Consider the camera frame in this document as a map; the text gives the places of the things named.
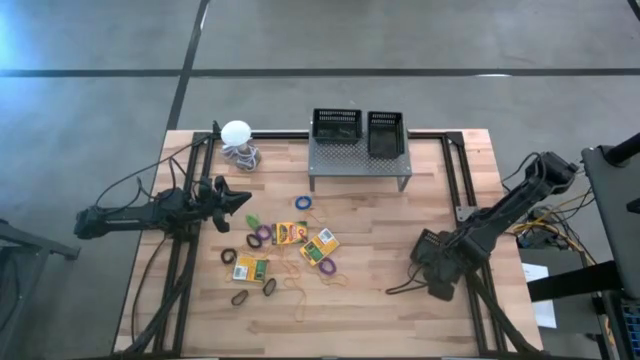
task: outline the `wooden table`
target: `wooden table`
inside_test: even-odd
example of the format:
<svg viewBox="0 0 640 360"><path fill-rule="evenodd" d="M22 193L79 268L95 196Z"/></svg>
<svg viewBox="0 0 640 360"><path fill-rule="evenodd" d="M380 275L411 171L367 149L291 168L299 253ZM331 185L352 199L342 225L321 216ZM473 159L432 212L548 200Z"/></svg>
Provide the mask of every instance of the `wooden table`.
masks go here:
<svg viewBox="0 0 640 360"><path fill-rule="evenodd" d="M479 206L491 206L503 195L500 175L487 130L463 130L467 156ZM170 131L162 157L191 142L192 131ZM260 140L262 162L254 173L243 173L224 162L217 142L211 176L224 175L232 190L251 191L253 197L233 217L231 231L220 234L211 222L203 225L194 274L183 356L463 356L475 355L467 291L462 280L451 302L426 291L385 295L386 288L407 280L409 253L423 228L453 230L441 145L434 140L411 140L414 178L404 193L395 179L319 178L313 194L312 216L294 207L296 196L308 194L306 140ZM183 166L188 151L177 156ZM161 166L154 192L171 186L168 166ZM459 185L461 194L464 187ZM280 251L269 255L267 277L278 281L265 297L261 286L226 282L228 269L220 252L245 243L246 214L264 223L308 220L310 234L329 228L341 243L331 255L347 286L324 285L300 256L300 245L289 245L286 257L300 268L299 286L306 292L304 320L295 320L301 292L287 289L289 276ZM162 234L142 235L115 350L131 342L133 296L142 272ZM146 280L136 315L139 332L159 306L171 241L166 241ZM542 348L520 257L513 238L498 240L491 257L498 300L515 326ZM230 299L241 289L249 298L240 307ZM483 310L487 336L493 344L488 314ZM172 330L168 330L172 339Z"/></svg>

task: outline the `metal mesh platform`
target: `metal mesh platform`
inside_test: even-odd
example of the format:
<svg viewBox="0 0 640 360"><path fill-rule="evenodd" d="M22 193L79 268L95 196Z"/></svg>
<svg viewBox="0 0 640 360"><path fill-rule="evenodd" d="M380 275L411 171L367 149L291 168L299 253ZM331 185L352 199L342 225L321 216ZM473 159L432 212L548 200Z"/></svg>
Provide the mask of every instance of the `metal mesh platform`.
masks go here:
<svg viewBox="0 0 640 360"><path fill-rule="evenodd" d="M363 129L362 138L355 145L318 144L309 137L309 176L411 176L406 131L404 137L404 154L396 159L369 156L367 129Z"/></svg>

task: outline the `concrete floor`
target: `concrete floor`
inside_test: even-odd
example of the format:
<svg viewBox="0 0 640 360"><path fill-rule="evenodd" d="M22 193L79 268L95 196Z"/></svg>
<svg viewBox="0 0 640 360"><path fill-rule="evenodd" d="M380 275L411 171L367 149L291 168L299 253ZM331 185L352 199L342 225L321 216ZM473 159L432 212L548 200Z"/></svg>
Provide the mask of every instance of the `concrete floor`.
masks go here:
<svg viewBox="0 0 640 360"><path fill-rule="evenodd" d="M199 3L0 0L0 70L181 69ZM625 0L219 0L209 6L194 68L639 63L640 22ZM177 77L0 77L0 217L82 246L76 262L51 258L16 358L112 348L139 234L80 241L75 214L157 160L177 86ZM410 128L489 128L506 174L531 151L575 160L584 147L637 132L638 93L634 76L194 78L177 127L243 119L256 129L305 128L315 107L396 110ZM149 186L153 173L143 180ZM130 185L105 204L129 199ZM587 187L580 179L562 198ZM597 260L611 258L595 206L572 224ZM595 354L582 338L569 346L558 339L545 331L554 353Z"/></svg>

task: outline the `purple rubber band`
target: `purple rubber band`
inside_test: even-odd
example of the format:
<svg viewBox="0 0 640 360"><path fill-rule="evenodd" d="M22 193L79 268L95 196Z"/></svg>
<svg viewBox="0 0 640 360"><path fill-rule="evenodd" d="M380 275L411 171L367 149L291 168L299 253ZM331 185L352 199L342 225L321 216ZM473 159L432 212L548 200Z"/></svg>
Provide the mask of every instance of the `purple rubber band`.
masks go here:
<svg viewBox="0 0 640 360"><path fill-rule="evenodd" d="M267 241L271 239L271 226L269 225L260 225L256 229L256 237L260 239L260 241Z"/></svg>
<svg viewBox="0 0 640 360"><path fill-rule="evenodd" d="M331 270L325 269L324 264L330 264ZM333 260L329 258L324 258L324 260L320 261L320 263L318 264L318 269L320 269L321 273L329 276L335 274L336 270L338 270L338 268L336 267L336 263L334 263Z"/></svg>

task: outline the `blue rubber band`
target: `blue rubber band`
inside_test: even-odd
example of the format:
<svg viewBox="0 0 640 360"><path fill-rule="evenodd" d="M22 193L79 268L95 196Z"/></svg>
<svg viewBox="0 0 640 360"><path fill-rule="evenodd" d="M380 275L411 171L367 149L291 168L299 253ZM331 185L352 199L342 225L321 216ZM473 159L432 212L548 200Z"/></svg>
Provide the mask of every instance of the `blue rubber band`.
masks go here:
<svg viewBox="0 0 640 360"><path fill-rule="evenodd" d="M306 201L307 203L304 205L300 205L300 202ZM307 210L311 207L311 196L298 196L296 198L296 209L298 210Z"/></svg>

